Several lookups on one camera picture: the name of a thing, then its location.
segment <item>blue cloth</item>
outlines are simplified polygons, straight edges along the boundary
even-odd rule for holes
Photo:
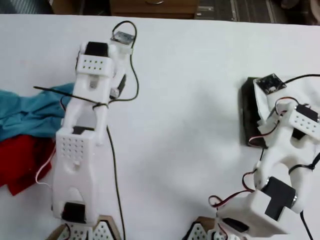
[[[74,84],[68,83],[53,89],[71,94]],[[0,141],[20,134],[54,137],[61,126],[61,119],[65,116],[60,106],[61,97],[61,94],[51,91],[23,97],[0,90]],[[64,97],[63,103],[67,105],[69,100],[69,97]]]

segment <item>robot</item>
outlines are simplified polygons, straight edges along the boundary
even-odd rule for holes
[[[245,190],[225,200],[210,196],[209,204],[216,208],[214,228],[206,232],[201,224],[194,222],[184,240],[197,239],[198,236],[207,240],[270,238],[290,234],[299,214],[303,219],[312,187],[312,170],[320,160],[320,153],[314,157],[315,144],[320,141],[319,115],[308,104],[283,96],[286,85],[275,74],[249,78],[243,86],[242,94],[247,98],[243,100],[246,143],[267,150],[264,154],[262,152],[252,172],[243,176]],[[273,101],[274,107],[266,119],[257,117],[255,95],[258,88],[266,96],[275,93],[282,96]],[[278,164],[288,168],[291,185],[272,176],[273,168]],[[253,175],[255,189],[244,183],[248,174]]]
[[[114,33],[123,23],[131,23],[137,35],[135,25],[124,21],[113,29],[109,44],[90,41],[81,45],[76,61],[72,98],[67,105],[61,128],[56,133],[53,215],[62,219],[67,226],[82,226],[85,232],[95,226],[99,218],[98,180],[94,162],[98,157],[104,158],[98,156],[101,151],[97,149],[109,141],[109,103],[118,100],[126,83],[128,62],[132,61],[132,47],[136,36],[121,31]],[[77,124],[84,111],[94,112],[94,128]],[[93,239],[92,230],[88,232],[89,239]]]

